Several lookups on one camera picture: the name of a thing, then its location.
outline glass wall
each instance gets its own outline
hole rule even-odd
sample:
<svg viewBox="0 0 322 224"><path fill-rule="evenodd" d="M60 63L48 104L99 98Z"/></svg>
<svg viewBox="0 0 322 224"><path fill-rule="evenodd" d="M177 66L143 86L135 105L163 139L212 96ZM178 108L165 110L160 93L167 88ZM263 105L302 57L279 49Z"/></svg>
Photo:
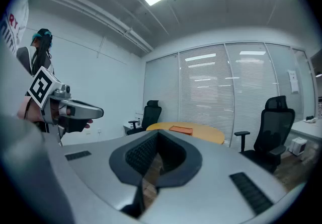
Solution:
<svg viewBox="0 0 322 224"><path fill-rule="evenodd" d="M178 121L179 74L178 56L172 55L146 63L143 106L159 100L162 107L159 122Z"/></svg>
<svg viewBox="0 0 322 224"><path fill-rule="evenodd" d="M248 131L245 150L253 149L266 101L278 96L274 69L263 43L227 44L235 88L234 132ZM240 151L240 136L231 147Z"/></svg>
<svg viewBox="0 0 322 224"><path fill-rule="evenodd" d="M313 78L310 66L308 64L305 53L300 50L294 50L303 90L303 118L315 115L315 93Z"/></svg>
<svg viewBox="0 0 322 224"><path fill-rule="evenodd" d="M229 145L233 125L233 85L223 45L180 53L180 121L215 127Z"/></svg>
<svg viewBox="0 0 322 224"><path fill-rule="evenodd" d="M291 84L289 73L296 75ZM265 43L227 43L192 49L146 63L144 105L159 100L159 122L194 122L222 131L240 151L238 131L256 141L266 101L285 95L295 121L315 115L312 74L305 53Z"/></svg>
<svg viewBox="0 0 322 224"><path fill-rule="evenodd" d="M303 119L303 101L300 85L300 72L296 63L293 50L290 47L267 44L268 51L272 57L280 95L286 96L287 106L295 111L296 121ZM295 71L298 89L292 90L288 71Z"/></svg>

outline orange folder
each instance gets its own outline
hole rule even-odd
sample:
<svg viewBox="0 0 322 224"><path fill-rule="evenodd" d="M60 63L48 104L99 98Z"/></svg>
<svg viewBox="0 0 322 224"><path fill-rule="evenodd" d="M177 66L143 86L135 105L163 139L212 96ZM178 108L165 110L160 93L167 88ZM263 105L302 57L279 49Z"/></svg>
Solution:
<svg viewBox="0 0 322 224"><path fill-rule="evenodd" d="M192 128L186 128L186 127L181 127L181 126L172 126L169 128L170 131L178 132L178 133L184 133L187 135L192 135Z"/></svg>

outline orange table top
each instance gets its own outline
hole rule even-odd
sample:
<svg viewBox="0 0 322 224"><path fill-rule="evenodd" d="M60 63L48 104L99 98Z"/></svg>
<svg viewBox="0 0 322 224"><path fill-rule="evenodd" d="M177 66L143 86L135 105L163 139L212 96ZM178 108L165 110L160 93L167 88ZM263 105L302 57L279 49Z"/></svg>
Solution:
<svg viewBox="0 0 322 224"><path fill-rule="evenodd" d="M211 141L218 144L223 144L225 141L225 135L223 132L219 131L218 129L208 126L208 125L201 125L196 123L189 123L189 122L161 122L156 123L149 126L146 131L163 129L169 130L172 126L180 126L186 128L192 128L192 136L203 139L206 141Z"/></svg>

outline paper on wall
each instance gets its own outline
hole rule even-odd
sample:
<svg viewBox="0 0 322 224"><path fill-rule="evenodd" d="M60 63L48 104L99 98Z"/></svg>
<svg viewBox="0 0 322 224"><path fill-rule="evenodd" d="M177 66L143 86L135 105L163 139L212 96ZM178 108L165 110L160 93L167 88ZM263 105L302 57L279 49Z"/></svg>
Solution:
<svg viewBox="0 0 322 224"><path fill-rule="evenodd" d="M292 93L298 92L298 81L297 81L296 72L292 70L288 70L288 74L290 76Z"/></svg>

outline black mesh office chair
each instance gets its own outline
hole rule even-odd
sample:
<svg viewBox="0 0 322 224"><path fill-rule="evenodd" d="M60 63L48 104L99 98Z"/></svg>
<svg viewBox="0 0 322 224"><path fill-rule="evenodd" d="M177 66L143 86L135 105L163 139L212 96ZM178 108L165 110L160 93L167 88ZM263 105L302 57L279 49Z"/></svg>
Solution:
<svg viewBox="0 0 322 224"><path fill-rule="evenodd" d="M281 163L281 154L286 150L284 142L294 118L295 112L287 108L285 96L270 98L262 111L261 127L254 150L244 151L245 136L250 134L248 131L234 133L241 136L241 154L273 173Z"/></svg>
<svg viewBox="0 0 322 224"><path fill-rule="evenodd" d="M139 133L146 131L146 129L157 123L157 120L160 117L162 108L158 106L157 104L158 101L148 101L145 108L144 108L144 114L143 114L143 119L142 119L142 125L140 128L136 128L135 124L137 121L129 121L129 123L133 124L133 129L128 130L126 133L127 135L134 134L134 133Z"/></svg>

